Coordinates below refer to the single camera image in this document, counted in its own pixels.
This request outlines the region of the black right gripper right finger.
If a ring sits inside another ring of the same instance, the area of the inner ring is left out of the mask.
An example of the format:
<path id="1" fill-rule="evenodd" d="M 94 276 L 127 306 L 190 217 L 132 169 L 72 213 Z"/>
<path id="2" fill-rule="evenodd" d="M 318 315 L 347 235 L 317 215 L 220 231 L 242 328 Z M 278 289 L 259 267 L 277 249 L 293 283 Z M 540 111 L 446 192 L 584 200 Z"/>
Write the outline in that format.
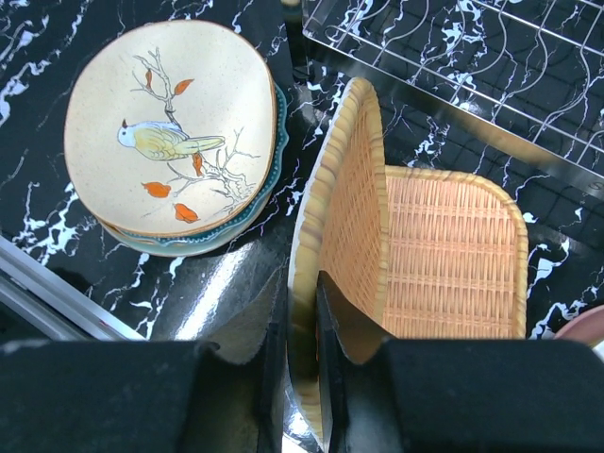
<path id="1" fill-rule="evenodd" d="M 327 452 L 599 452 L 603 362 L 549 340 L 402 340 L 321 272 Z"/>

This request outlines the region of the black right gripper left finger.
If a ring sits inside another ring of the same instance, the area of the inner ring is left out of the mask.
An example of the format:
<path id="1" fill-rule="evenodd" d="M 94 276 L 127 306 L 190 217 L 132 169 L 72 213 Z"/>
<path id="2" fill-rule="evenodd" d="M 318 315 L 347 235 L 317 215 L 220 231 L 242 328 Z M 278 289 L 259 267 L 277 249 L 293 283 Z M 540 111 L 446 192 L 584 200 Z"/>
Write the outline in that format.
<path id="1" fill-rule="evenodd" d="M 5 452 L 278 452 L 286 289 L 197 341 L 1 344 Z"/>

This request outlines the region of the woven bamboo tray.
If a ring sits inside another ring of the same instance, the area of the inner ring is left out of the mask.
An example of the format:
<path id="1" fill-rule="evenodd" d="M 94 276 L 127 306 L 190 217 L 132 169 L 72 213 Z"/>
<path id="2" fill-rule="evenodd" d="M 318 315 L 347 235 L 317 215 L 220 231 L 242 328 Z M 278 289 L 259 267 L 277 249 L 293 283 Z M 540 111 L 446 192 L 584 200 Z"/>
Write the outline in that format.
<path id="1" fill-rule="evenodd" d="M 398 338 L 522 339 L 528 232 L 499 185 L 389 166 L 390 254 L 380 323 Z"/>
<path id="2" fill-rule="evenodd" d="M 297 214 L 288 274 L 288 363 L 296 404 L 317 442 L 320 405 L 316 288 L 327 272 L 379 322 L 386 300 L 389 214 L 378 97 L 366 79 L 345 86 Z"/>

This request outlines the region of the cream bird painted plate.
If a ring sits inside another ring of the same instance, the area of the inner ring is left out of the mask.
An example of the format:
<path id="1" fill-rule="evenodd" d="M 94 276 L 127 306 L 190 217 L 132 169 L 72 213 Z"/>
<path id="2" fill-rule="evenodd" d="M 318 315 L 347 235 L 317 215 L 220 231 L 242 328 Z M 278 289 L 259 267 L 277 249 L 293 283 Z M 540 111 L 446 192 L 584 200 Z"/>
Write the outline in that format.
<path id="1" fill-rule="evenodd" d="M 260 52 L 216 23 L 143 25 L 83 69 L 65 117 L 65 164 L 86 209 L 138 241 L 204 237 L 271 191 L 287 140 Z"/>

